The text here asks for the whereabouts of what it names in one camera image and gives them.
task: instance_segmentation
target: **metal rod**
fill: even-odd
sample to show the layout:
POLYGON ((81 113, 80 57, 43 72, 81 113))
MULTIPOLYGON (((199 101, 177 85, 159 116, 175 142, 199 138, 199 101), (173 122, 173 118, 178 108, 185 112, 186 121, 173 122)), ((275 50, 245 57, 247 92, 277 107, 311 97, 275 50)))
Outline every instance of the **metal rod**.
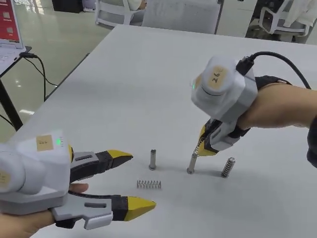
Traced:
POLYGON ((149 165, 150 170, 155 170, 157 168, 156 156, 157 156, 157 150, 154 150, 154 149, 151 150, 151 160, 150 160, 150 165, 149 165))
POLYGON ((193 153, 189 166, 187 168, 188 174, 192 175, 195 172, 194 168, 195 168, 196 161, 197 161, 197 154, 193 153))

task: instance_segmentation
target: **coil spring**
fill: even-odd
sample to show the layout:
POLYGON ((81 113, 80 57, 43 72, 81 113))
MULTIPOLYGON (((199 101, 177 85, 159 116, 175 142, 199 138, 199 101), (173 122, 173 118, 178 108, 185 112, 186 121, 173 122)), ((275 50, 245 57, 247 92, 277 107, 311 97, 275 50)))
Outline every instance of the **coil spring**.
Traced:
POLYGON ((137 188, 161 189, 161 181, 158 181, 158 180, 137 180, 137 188))
POLYGON ((198 149, 199 149, 199 146, 203 143, 203 141, 205 140, 205 137, 201 137, 197 143, 197 146, 193 152, 193 155, 196 155, 198 156, 198 149))
POLYGON ((222 173, 221 173, 221 176, 223 177, 223 178, 226 178, 226 177, 228 177, 229 176, 229 173, 231 172, 231 170, 232 170, 232 168, 233 168, 233 166, 234 166, 234 164, 236 163, 236 160, 235 160, 235 158, 229 158, 228 160, 227 160, 227 163, 226 163, 226 165, 224 166, 224 168, 223 168, 223 170, 222 170, 222 173))

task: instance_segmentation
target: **floor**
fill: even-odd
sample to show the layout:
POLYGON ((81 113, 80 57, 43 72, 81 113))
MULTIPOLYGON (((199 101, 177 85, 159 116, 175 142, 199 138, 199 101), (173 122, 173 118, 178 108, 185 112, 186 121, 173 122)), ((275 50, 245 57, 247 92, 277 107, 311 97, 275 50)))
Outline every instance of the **floor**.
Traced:
MULTIPOLYGON (((53 10, 52 0, 16 0, 16 13, 22 39, 44 62, 47 78, 59 84, 80 60, 110 32, 94 24, 94 14, 64 13, 53 10)), ((43 77, 21 60, 2 81, 23 122, 43 103, 43 77)), ((54 86, 47 85, 47 93, 54 86)), ((0 105, 0 114, 5 116, 0 105)), ((0 118, 0 143, 15 133, 0 118)))

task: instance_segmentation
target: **laptop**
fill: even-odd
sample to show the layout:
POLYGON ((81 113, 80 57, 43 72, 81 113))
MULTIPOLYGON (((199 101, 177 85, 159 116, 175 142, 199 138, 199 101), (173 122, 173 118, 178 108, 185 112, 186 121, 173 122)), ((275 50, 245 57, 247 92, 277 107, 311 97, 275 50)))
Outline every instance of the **laptop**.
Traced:
POLYGON ((25 51, 13 0, 0 0, 0 75, 19 59, 21 52, 25 51))

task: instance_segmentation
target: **tabletop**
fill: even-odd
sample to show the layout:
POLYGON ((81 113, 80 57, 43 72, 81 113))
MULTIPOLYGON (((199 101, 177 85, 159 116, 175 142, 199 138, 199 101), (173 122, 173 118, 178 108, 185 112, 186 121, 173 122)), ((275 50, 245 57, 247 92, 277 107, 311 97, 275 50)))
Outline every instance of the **tabletop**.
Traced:
MULTIPOLYGON (((87 180, 90 194, 141 196, 157 207, 131 222, 86 231, 55 226, 35 238, 316 237, 317 170, 306 160, 305 128, 252 129, 232 148, 186 168, 208 116, 191 102, 191 82, 213 55, 257 51, 289 57, 317 87, 317 47, 146 27, 117 26, 12 137, 63 129, 75 151, 118 149, 134 159, 87 180), (157 170, 150 171, 150 150, 157 170), (229 157, 229 178, 220 171, 229 157), (161 190, 137 189, 137 179, 161 190)), ((256 76, 302 86, 292 69, 256 59, 256 76)))

